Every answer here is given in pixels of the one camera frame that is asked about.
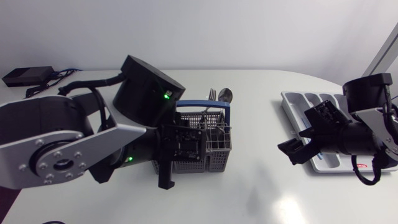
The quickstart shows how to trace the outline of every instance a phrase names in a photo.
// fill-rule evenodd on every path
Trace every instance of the screw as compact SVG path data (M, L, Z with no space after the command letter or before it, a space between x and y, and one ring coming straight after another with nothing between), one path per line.
M20 165L19 170L24 172L26 170L26 165L25 164Z
M79 159L81 157L81 152L76 152L74 156L76 159Z
M53 174L47 174L47 175L45 176L45 179L46 179L46 180L52 180L52 179L54 179L54 175L53 175Z
M73 174L67 173L67 174L65 175L65 177L66 177L67 179L71 179L71 178L73 177Z
M84 169L86 167L86 164L84 163L84 162L82 162L80 165L79 165L79 168L81 168L81 169Z
M48 167L48 165L46 163L44 163L44 162L39 165L39 169L41 169L41 170L43 170L43 169L45 169L47 167Z
M44 145L43 139L38 139L38 140L36 140L35 145L36 145L36 146L39 146L39 147L42 147L42 146Z
M57 151L57 152L55 152L55 153L53 154L53 156L54 156L55 158L59 158L59 157L62 156L62 152Z

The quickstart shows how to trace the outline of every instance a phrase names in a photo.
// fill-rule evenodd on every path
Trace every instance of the black cable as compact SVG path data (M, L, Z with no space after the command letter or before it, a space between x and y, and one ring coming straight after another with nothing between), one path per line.
M99 91L94 88L94 87L89 87L89 89L91 90L91 92L93 92L96 100L97 100L97 104L98 104L98 108L99 108L99 113L101 115L101 130L104 131L106 130L108 127L106 125L106 115L105 115L105 104L104 101L102 99L101 94L99 93Z
M365 178L364 176L362 176L361 172L358 169L358 165L356 163L356 156L352 155L351 156L351 163L353 165L353 170L356 174L356 176L358 177L358 179L369 186L375 185L377 182L379 182L380 177L381 177L381 169L377 167L377 165L375 165L374 161L372 161L372 167L373 167L373 174L374 174L374 178L373 180L368 180L367 178Z
M72 90L77 89L77 88L90 88L90 87L96 88L96 87L102 87L102 86L111 86L111 85L123 82L124 79L126 79L126 77L122 73L120 73L116 77L105 79L105 80L72 82L64 87L59 88L58 95L66 96Z
M50 78L49 80L47 80L47 82L41 86L35 86L33 88L29 88L26 90L26 94L25 94L25 98L30 98L34 95L37 95L45 90L48 90L49 88L57 85L58 83L60 83L63 79L65 79L66 77L69 77L71 74L75 73L76 71L78 71L78 69L69 69L69 70L64 70L63 72L66 72L66 74L64 75L60 75L61 72L55 72L54 74L57 74L56 76ZM58 79L56 82L52 83L52 84L48 84L48 82L50 80L54 80L54 79Z
M392 104L392 108L393 108L394 111L396 112L396 113L395 113L395 116L398 116L398 107L397 107L397 105Z
M383 104L384 125L395 144L398 144L398 130L394 124L394 120L392 119L392 115L394 115L394 113L392 112L390 89L388 85L384 85L384 95L386 97L386 102Z

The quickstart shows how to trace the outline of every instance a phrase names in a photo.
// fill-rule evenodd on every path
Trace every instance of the white table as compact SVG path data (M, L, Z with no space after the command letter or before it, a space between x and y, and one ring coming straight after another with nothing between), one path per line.
M4 223L395 223L398 174L373 187L354 174L317 174L293 166L277 148L293 138L280 92L341 93L319 78L275 70L166 70L187 89L183 100L204 100L210 88L231 88L233 149L224 173L174 174L175 187L157 187L150 162L116 170L98 184L90 173L64 184L24 189ZM78 72L74 80L118 71ZM116 91L117 87L107 87ZM25 88L0 88L1 102ZM43 94L56 93L56 88Z

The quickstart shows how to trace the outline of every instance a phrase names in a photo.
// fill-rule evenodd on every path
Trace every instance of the black power supply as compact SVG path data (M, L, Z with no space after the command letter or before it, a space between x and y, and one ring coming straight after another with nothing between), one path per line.
M2 78L8 87L43 85L54 72L51 66L16 68Z

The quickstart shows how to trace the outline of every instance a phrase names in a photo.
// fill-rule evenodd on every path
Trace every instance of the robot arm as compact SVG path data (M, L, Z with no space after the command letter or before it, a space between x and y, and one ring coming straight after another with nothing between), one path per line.
M103 183L117 168L157 160L159 187L173 187L172 161L202 159L206 134L176 113L181 84L132 56L121 70L108 80L71 83L56 96L0 106L0 186L59 184L86 170ZM96 90L119 82L116 96ZM92 93L66 96L76 88ZM101 127L94 133L88 116L99 110Z
M310 143L304 146L301 141L291 139L278 148L293 165L303 164L319 152L351 155L358 178L366 185L374 185L380 179L381 169L398 165L398 109L391 103L388 87L391 84L389 73L346 83L343 90L355 121L325 101L305 112L311 127L299 135L310 138ZM361 175L356 156L374 156L374 180Z

